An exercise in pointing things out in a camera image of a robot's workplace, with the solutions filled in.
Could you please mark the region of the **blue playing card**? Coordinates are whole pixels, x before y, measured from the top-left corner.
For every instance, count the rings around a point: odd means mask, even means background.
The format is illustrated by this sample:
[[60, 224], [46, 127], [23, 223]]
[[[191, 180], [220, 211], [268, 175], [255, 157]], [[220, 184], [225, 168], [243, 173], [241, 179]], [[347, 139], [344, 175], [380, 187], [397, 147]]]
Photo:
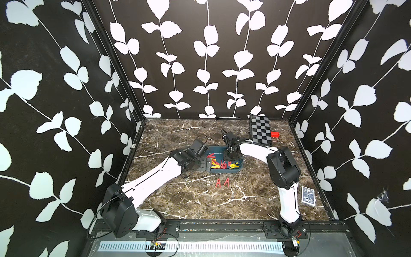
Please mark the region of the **blue playing card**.
[[309, 205], [309, 206], [316, 206], [316, 198], [315, 198], [315, 190], [302, 186], [301, 187], [301, 202]]

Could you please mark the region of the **yellow clothespin in box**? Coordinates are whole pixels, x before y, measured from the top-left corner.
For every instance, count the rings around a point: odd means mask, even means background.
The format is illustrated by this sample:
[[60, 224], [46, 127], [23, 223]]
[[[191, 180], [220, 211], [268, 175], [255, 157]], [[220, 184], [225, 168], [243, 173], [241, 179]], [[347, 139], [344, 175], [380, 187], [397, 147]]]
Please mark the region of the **yellow clothespin in box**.
[[211, 168], [212, 169], [221, 169], [221, 165], [215, 159], [212, 159], [211, 160]]

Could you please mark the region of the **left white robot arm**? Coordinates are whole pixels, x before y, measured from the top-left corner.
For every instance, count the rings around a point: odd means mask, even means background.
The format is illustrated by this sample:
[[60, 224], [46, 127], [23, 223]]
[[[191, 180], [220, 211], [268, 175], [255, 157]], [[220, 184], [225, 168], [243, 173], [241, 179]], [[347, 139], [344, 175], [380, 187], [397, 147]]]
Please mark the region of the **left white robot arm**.
[[195, 139], [191, 146], [170, 152], [164, 161], [140, 178], [123, 186], [109, 186], [98, 213], [113, 235], [122, 238], [132, 231], [162, 233], [166, 219], [157, 211], [138, 207], [165, 183], [193, 168], [207, 150], [205, 142]]

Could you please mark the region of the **small circuit board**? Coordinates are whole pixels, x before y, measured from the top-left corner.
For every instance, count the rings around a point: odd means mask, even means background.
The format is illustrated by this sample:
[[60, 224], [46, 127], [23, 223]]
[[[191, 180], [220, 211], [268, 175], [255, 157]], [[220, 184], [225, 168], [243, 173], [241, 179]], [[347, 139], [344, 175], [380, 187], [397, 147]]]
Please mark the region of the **small circuit board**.
[[166, 242], [151, 241], [151, 242], [147, 242], [146, 251], [147, 252], [164, 251], [165, 247], [166, 247]]

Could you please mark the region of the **black white checkerboard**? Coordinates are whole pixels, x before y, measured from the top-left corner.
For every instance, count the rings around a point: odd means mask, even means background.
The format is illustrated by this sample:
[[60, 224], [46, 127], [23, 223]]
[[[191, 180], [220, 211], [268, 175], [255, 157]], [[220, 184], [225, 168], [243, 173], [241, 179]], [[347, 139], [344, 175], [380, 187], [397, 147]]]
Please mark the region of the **black white checkerboard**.
[[250, 115], [250, 139], [254, 143], [271, 147], [273, 145], [269, 118]]

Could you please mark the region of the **yellow clothespin right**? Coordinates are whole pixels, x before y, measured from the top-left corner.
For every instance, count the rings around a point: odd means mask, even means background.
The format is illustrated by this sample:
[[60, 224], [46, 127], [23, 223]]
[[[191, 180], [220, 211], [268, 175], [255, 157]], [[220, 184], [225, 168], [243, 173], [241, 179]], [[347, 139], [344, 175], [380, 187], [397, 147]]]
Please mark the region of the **yellow clothespin right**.
[[240, 165], [238, 162], [229, 162], [229, 169], [239, 169]]

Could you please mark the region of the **black front mounting rail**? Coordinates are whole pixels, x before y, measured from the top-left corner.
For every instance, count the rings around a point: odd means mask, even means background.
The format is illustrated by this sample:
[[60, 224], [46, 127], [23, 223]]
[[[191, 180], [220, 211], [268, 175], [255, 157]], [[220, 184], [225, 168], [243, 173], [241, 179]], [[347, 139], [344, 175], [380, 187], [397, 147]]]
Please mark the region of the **black front mounting rail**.
[[[292, 238], [284, 237], [280, 232], [277, 220], [167, 220], [158, 232], [145, 230], [129, 230], [127, 235], [132, 238], [146, 238], [148, 240], [176, 237], [179, 240], [184, 234], [190, 236], [206, 236], [216, 234], [261, 234], [264, 239], [277, 241], [290, 241]], [[293, 234], [298, 240], [314, 239], [316, 234], [336, 235], [342, 234], [352, 239], [352, 233], [342, 221], [303, 221]]]

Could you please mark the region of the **white perforated rail strip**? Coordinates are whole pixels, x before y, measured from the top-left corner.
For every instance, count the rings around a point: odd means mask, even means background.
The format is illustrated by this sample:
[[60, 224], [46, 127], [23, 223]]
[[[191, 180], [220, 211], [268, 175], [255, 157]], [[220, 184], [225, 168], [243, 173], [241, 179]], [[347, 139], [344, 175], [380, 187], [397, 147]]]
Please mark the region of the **white perforated rail strip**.
[[176, 242], [162, 241], [155, 246], [149, 241], [102, 241], [98, 252], [143, 252], [143, 253], [183, 253], [183, 252], [236, 252], [284, 254], [281, 242]]

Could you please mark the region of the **small red block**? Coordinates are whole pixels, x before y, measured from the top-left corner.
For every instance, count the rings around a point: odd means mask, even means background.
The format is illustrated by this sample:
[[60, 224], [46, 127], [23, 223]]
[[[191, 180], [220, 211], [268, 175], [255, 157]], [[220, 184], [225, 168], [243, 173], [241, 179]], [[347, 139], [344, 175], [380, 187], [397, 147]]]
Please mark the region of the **small red block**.
[[280, 136], [279, 132], [271, 132], [270, 134], [271, 134], [272, 138], [279, 138], [279, 136]]

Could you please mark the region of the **teal plastic storage box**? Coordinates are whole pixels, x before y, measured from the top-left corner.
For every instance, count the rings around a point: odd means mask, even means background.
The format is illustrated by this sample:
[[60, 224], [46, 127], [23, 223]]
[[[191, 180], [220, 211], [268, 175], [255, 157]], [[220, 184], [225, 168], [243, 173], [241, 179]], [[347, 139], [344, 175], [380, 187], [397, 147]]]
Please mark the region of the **teal plastic storage box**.
[[[240, 161], [225, 161], [223, 160], [223, 151], [226, 150], [224, 146], [209, 146], [205, 155], [201, 159], [201, 166], [198, 171], [209, 172], [209, 173], [238, 173], [243, 168], [243, 160]], [[214, 153], [215, 160], [220, 163], [221, 169], [212, 169], [211, 160], [214, 158], [207, 158], [209, 154]], [[238, 162], [240, 165], [239, 169], [229, 169], [229, 162]]]

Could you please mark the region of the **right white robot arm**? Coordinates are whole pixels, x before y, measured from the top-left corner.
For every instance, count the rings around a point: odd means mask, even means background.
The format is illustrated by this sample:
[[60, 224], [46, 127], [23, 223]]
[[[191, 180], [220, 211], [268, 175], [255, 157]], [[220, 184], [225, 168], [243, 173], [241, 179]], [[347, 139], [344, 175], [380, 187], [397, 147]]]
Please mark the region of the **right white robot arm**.
[[301, 170], [291, 151], [287, 147], [269, 148], [252, 140], [241, 139], [225, 130], [222, 130], [222, 139], [226, 144], [229, 160], [246, 155], [268, 165], [270, 178], [279, 191], [279, 229], [285, 236], [292, 235], [302, 218], [297, 194]]

